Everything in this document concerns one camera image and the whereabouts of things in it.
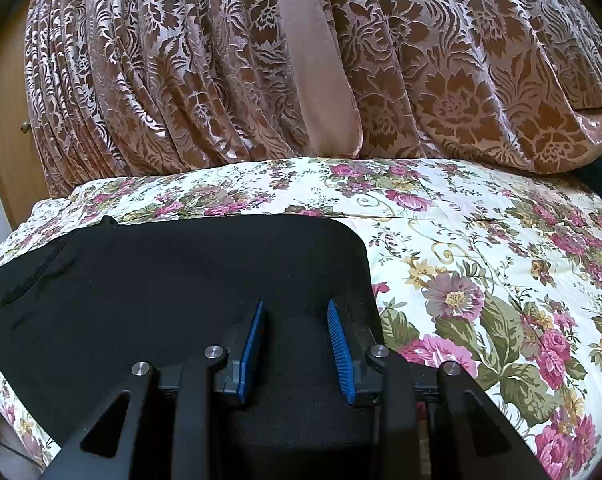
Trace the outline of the brown floral curtain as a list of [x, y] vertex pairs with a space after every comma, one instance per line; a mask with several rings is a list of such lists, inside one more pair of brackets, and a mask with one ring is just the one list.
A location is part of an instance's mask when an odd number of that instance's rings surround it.
[[561, 174], [602, 154], [602, 30], [580, 0], [31, 0], [49, 193], [295, 156]]

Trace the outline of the wooden cabinet door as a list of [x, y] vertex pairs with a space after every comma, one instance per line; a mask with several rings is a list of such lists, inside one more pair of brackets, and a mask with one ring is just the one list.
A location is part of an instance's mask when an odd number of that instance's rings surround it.
[[49, 196], [30, 122], [24, 80], [24, 32], [28, 4], [20, 4], [0, 22], [0, 200], [12, 228], [33, 206]]

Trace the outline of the floral bedspread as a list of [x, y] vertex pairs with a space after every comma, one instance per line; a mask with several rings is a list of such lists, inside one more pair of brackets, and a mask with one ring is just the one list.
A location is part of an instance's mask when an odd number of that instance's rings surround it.
[[42, 200], [0, 266], [110, 216], [336, 219], [367, 246], [389, 347], [453, 359], [554, 479], [602, 462], [602, 199], [560, 179], [476, 162], [294, 158], [114, 178]]

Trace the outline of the black embroidered pants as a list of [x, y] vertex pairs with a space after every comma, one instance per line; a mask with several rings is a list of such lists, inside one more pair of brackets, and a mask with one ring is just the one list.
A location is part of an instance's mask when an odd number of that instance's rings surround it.
[[63, 443], [134, 363], [184, 363], [262, 306], [252, 408], [216, 422], [255, 448], [362, 442], [373, 423], [340, 391], [330, 304], [380, 333], [365, 244], [338, 221], [104, 220], [0, 266], [0, 370]]

